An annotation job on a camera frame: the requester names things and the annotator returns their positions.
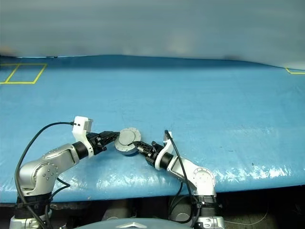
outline metal disc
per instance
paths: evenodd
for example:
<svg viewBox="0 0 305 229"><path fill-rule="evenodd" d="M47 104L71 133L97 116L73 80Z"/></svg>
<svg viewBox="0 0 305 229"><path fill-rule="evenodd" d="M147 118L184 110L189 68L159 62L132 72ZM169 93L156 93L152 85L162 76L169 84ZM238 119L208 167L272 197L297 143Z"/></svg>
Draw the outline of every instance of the metal disc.
<svg viewBox="0 0 305 229"><path fill-rule="evenodd" d="M129 127L120 131L120 136L115 140L115 148L121 151L124 155L134 153L134 141L140 141L140 131L134 127Z"/></svg>

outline silver robotic arm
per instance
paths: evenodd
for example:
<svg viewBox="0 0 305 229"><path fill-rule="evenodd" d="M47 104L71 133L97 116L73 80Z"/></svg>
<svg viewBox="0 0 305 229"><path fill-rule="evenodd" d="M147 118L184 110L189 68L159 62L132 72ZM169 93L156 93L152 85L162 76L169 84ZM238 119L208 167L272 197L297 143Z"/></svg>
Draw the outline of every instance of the silver robotic arm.
<svg viewBox="0 0 305 229"><path fill-rule="evenodd" d="M75 117L72 133L76 143L53 149L40 159L28 162L20 168L19 183L22 194L43 221L46 219L45 207L48 205L58 176L77 165L81 159L105 151L107 149L105 146L120 134L112 131L91 133L91 124L92 120L89 118ZM40 228L38 221L27 211L18 197L15 215L10 220L10 229L37 228Z"/></svg>
<svg viewBox="0 0 305 229"><path fill-rule="evenodd" d="M183 169L178 156L173 156L172 141L164 135L164 146L152 142L152 145L144 142L134 142L139 152L145 156L147 163L157 170L165 169L175 178L186 182ZM215 177L213 173L205 168L195 165L190 160L181 157L187 181L196 197L198 217L193 218L195 229L224 229L224 219L219 216L218 204L216 202Z"/></svg>

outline blue table surface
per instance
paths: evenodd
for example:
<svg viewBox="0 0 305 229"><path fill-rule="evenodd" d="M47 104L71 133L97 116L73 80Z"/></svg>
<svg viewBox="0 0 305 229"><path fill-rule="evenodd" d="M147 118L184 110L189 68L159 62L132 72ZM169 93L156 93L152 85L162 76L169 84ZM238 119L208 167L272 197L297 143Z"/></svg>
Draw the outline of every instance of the blue table surface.
<svg viewBox="0 0 305 229"><path fill-rule="evenodd" d="M15 166L36 132L76 115L92 118L93 132L136 127L148 143L172 130L181 155L215 174L217 192L305 183L305 75L249 62L131 56L2 58L6 63L48 65L35 84L0 84L0 202L15 202ZM21 65L10 82L37 72ZM73 142L71 127L52 127L25 161ZM124 156L113 144L60 178L71 187L54 201L173 195L179 188L143 156Z"/></svg>

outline yellow square marking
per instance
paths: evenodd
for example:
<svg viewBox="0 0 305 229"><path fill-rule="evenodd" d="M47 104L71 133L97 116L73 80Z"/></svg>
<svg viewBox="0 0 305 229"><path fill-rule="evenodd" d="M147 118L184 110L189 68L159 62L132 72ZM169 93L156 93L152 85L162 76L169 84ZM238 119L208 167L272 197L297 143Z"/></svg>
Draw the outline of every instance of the yellow square marking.
<svg viewBox="0 0 305 229"><path fill-rule="evenodd" d="M18 68L22 65L42 65L42 69L40 72L37 74L35 77L34 81L13 81L10 82L11 77L15 74L15 72L18 70ZM47 67L48 64L46 63L4 63L0 64L0 66L16 66L15 69L11 72L11 74L8 76L8 78L4 82L0 82L0 84L35 84L45 68Z"/></svg>
<svg viewBox="0 0 305 229"><path fill-rule="evenodd" d="M288 68L285 68L290 74L295 74L295 75L305 75L305 72L291 72Z"/></svg>

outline gray wall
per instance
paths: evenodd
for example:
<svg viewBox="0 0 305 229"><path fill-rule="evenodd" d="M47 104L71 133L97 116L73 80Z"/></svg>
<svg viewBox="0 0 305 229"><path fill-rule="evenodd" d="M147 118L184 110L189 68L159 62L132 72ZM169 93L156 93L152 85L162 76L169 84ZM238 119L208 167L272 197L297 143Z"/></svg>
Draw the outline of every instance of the gray wall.
<svg viewBox="0 0 305 229"><path fill-rule="evenodd" d="M0 0L0 50L233 58L305 69L305 1Z"/></svg>

